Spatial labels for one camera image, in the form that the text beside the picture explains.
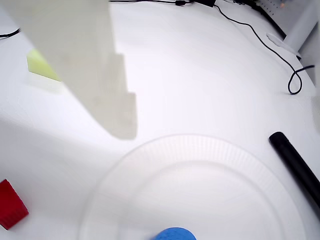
red cube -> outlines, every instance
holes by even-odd
[[[10,183],[6,179],[0,182],[0,225],[8,230],[28,214]]]

black cylinder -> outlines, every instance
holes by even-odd
[[[291,174],[301,182],[320,208],[320,182],[297,150],[282,132],[272,134],[269,141]]]

white tabletop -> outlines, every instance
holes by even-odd
[[[266,33],[277,33],[258,12],[216,4],[302,67],[268,40]],[[1,239],[76,239],[88,197],[108,170],[135,147],[174,134],[221,138],[255,155],[292,196],[307,239],[319,239],[318,218],[268,142],[283,132],[320,178],[308,75],[300,73],[302,91],[289,95],[291,69],[215,8],[115,3],[111,13],[128,88],[137,96],[138,133],[131,141],[108,134],[63,83],[29,73],[33,47],[23,33],[0,40],[0,179],[11,182],[30,211],[10,231],[0,228]],[[0,33],[16,28],[0,8]]]

yellow-green block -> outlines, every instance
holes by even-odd
[[[36,49],[31,50],[26,56],[29,72],[61,81],[55,71],[50,67],[44,57]]]

blue cup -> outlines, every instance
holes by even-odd
[[[196,240],[196,238],[187,229],[170,227],[160,232],[153,240]]]

